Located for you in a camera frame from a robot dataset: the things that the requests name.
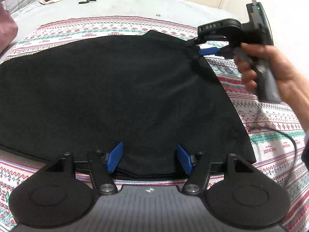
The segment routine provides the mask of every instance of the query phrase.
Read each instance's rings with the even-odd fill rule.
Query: black cable
[[[296,164],[296,161],[297,161],[297,158],[296,158],[296,156],[297,156],[297,146],[296,146],[295,140],[294,140],[291,136],[289,136],[288,134],[286,134],[286,133],[284,133],[284,132],[281,132],[281,131],[278,131],[278,130],[276,130],[276,129],[270,128],[270,127],[253,127],[253,128],[251,128],[250,130],[256,130],[256,129],[267,129],[267,130],[270,130],[270,131],[274,131],[274,132],[280,133],[280,134],[282,134],[283,136],[287,137],[287,138],[292,142],[292,144],[293,144],[293,146],[294,146],[294,154],[295,154],[295,157],[294,157],[294,161],[293,161],[293,165],[292,165],[291,171],[289,172],[289,174],[288,174],[288,176],[287,176],[287,178],[286,178],[286,181],[285,181],[284,184],[283,184],[283,187],[286,188],[288,182],[291,180],[292,173],[293,173],[293,169],[294,169],[295,164]]]

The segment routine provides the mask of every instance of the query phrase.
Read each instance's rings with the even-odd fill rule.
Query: black circular disc
[[[207,192],[209,211],[238,228],[262,229],[282,221],[290,207],[287,192],[275,182],[247,185],[225,179]]]
[[[24,182],[12,192],[9,207],[17,223],[52,228],[80,219],[94,200],[86,184],[58,175]]]

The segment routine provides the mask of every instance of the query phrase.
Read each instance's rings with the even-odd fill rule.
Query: patterned tablecloth
[[[19,42],[5,60],[30,55],[85,38],[106,35],[143,35],[149,30],[163,32],[183,40],[197,36],[197,28],[149,18],[129,16],[72,18],[42,25]],[[226,44],[225,42],[209,42],[201,47],[222,47]],[[280,185],[285,183],[293,163],[294,148],[291,141],[276,132],[266,131],[265,129],[251,129],[253,127],[272,127],[288,133],[295,139],[298,149],[297,162],[293,170],[293,177],[287,183],[287,191],[291,197],[291,208],[283,225],[291,232],[308,231],[309,178],[308,171],[300,158],[304,149],[304,131],[294,112],[285,103],[276,105],[258,102],[257,97],[248,93],[241,84],[241,75],[232,60],[224,60],[217,56],[207,56],[206,58],[248,131],[257,159],[254,166]],[[0,231],[7,232],[16,225],[8,208],[10,193],[42,165],[25,159],[22,160],[22,163],[18,163],[19,160],[16,156],[7,156],[6,153],[0,153],[0,156]],[[91,184],[87,175],[77,174],[77,178],[89,185]],[[208,187],[222,179],[223,175],[212,176]],[[120,189],[123,184],[178,184],[182,186],[185,180],[160,182],[116,180],[115,182]]]

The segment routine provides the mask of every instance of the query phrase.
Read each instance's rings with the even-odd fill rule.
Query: person's right hand
[[[289,99],[293,93],[299,76],[301,76],[288,58],[283,55],[275,46],[242,43],[241,48],[250,56],[268,58],[277,82],[278,90],[282,100],[289,104]],[[241,61],[236,55],[234,62],[238,71],[242,74],[241,81],[246,86],[248,92],[253,93],[257,87],[256,73],[251,69],[248,62]]]

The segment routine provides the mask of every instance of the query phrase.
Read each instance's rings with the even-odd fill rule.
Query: black garment
[[[85,39],[0,65],[0,143],[51,160],[111,151],[122,172],[183,172],[177,144],[255,162],[230,99],[198,46],[150,31]]]

